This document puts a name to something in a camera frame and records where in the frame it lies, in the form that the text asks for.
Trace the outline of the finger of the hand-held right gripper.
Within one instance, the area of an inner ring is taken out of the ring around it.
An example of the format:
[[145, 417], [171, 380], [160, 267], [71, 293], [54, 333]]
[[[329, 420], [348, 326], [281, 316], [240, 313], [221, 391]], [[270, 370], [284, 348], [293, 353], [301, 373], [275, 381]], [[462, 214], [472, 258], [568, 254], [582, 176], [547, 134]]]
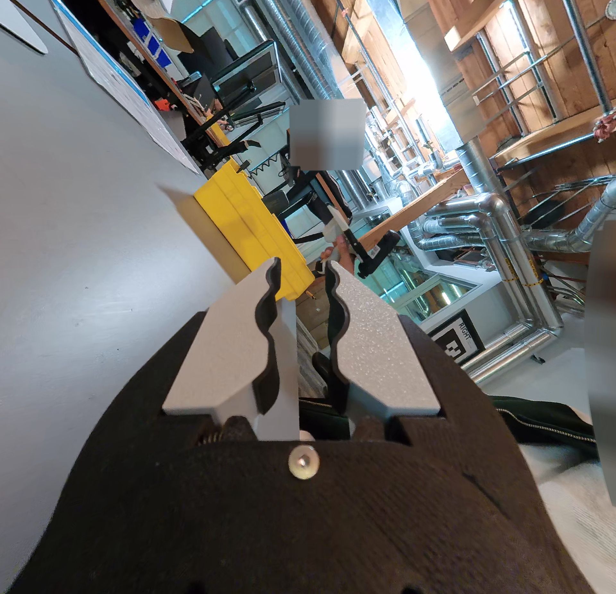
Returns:
[[326, 207], [331, 214], [331, 219], [323, 228], [323, 237], [328, 242], [335, 242], [339, 236], [344, 235], [351, 248], [356, 248], [358, 246], [358, 241], [353, 232], [350, 230], [350, 225], [346, 221], [346, 218], [333, 205], [327, 205]]

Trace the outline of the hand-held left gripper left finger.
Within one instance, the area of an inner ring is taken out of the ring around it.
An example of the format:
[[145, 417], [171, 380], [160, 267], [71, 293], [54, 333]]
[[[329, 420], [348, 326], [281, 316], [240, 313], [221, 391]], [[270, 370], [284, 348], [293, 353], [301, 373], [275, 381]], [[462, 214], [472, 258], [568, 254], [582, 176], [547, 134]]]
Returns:
[[166, 415], [243, 416], [262, 441], [300, 438], [296, 306], [281, 259], [266, 260], [212, 304], [173, 381]]

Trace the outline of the cardboard flap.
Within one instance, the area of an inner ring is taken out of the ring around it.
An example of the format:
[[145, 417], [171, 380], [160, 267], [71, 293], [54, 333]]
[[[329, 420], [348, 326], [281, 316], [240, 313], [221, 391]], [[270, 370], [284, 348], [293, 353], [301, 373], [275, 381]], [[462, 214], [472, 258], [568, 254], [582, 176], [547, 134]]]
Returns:
[[153, 18], [145, 15], [145, 18], [157, 30], [167, 47], [183, 53], [194, 52], [193, 47], [182, 30], [181, 23], [168, 17]]

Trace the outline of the yellow plastic bin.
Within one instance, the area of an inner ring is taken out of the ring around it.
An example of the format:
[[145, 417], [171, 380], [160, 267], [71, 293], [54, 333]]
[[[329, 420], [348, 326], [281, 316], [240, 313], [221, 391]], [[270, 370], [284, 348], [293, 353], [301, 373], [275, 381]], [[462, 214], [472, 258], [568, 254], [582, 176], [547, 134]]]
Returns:
[[281, 260], [277, 300], [295, 301], [312, 284], [303, 254], [234, 159], [220, 167], [194, 198], [251, 271], [272, 257]]

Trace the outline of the wooden beam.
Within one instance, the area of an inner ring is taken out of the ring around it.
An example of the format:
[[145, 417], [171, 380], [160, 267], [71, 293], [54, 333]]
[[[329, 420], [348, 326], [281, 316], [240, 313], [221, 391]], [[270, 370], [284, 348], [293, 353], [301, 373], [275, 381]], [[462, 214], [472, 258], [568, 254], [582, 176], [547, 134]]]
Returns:
[[463, 170], [458, 170], [450, 177], [439, 182], [420, 197], [413, 200], [391, 217], [361, 236], [358, 242], [366, 251], [380, 244], [381, 239], [389, 231], [399, 233], [409, 223], [420, 218], [437, 204], [451, 198], [458, 190], [469, 184], [469, 179]]

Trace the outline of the grey desk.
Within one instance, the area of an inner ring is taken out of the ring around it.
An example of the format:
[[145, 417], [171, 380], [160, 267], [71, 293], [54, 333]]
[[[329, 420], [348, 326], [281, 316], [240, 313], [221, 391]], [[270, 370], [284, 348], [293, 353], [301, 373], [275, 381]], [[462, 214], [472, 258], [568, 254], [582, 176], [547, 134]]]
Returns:
[[16, 0], [49, 52], [1, 31], [1, 593], [133, 375], [248, 267], [160, 148]]

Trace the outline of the printed paper sheet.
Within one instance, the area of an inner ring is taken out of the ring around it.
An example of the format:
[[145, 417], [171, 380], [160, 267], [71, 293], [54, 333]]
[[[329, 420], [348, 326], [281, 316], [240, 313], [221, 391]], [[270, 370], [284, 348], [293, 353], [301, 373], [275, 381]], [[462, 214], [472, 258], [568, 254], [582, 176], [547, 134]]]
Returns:
[[159, 147], [193, 173], [201, 174], [142, 89], [100, 46], [61, 0], [49, 1], [92, 80], [130, 114]]

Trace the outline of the white marker sign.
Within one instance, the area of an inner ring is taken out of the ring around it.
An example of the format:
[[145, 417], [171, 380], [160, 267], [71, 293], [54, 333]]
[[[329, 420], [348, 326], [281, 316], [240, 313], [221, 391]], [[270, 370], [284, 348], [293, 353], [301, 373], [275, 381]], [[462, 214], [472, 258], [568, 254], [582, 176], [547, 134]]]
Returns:
[[459, 366], [485, 351], [482, 339], [465, 309], [427, 335]]

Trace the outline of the bundle of metal pipes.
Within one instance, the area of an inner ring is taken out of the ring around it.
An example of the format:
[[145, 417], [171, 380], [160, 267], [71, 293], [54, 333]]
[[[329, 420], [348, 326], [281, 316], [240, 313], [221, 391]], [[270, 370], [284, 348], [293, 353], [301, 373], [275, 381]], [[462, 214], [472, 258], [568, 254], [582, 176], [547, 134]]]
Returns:
[[614, 210], [615, 177], [612, 177], [581, 223], [568, 231], [522, 231], [510, 205], [496, 192], [440, 203], [428, 210], [423, 223], [402, 218], [402, 226], [410, 227], [410, 238], [422, 251], [483, 245], [519, 313], [520, 321], [516, 325], [462, 364], [462, 369], [475, 383], [493, 380], [560, 335], [562, 318], [531, 252], [590, 251], [595, 232]]

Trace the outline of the person's right hand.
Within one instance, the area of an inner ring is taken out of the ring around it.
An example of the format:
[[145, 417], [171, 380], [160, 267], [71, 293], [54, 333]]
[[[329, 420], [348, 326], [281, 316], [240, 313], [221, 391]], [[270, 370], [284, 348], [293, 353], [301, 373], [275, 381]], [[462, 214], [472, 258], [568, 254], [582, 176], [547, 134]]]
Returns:
[[336, 237], [333, 245], [328, 246], [320, 253], [320, 260], [323, 264], [331, 257], [332, 254], [338, 254], [337, 262], [351, 274], [355, 273], [355, 255], [349, 248], [346, 236], [343, 234]]

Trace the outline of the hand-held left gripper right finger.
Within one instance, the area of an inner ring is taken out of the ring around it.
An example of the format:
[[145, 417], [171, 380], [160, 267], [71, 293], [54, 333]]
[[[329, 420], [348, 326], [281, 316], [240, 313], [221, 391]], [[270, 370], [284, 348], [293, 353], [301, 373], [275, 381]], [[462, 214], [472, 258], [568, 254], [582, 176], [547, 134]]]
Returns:
[[330, 346], [331, 404], [350, 420], [438, 414], [441, 404], [395, 309], [337, 261], [327, 261], [326, 274], [330, 311], [342, 320]]

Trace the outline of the dark green jacket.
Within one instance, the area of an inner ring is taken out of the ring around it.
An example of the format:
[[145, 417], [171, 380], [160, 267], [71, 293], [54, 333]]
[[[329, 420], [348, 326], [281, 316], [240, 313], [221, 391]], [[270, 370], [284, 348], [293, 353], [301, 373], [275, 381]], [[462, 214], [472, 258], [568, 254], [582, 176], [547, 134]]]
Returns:
[[[584, 460], [598, 460], [595, 431], [565, 404], [512, 396], [489, 396], [515, 440], [520, 444], [562, 445]], [[299, 427], [316, 440], [349, 440], [349, 420], [321, 398], [299, 398]]]

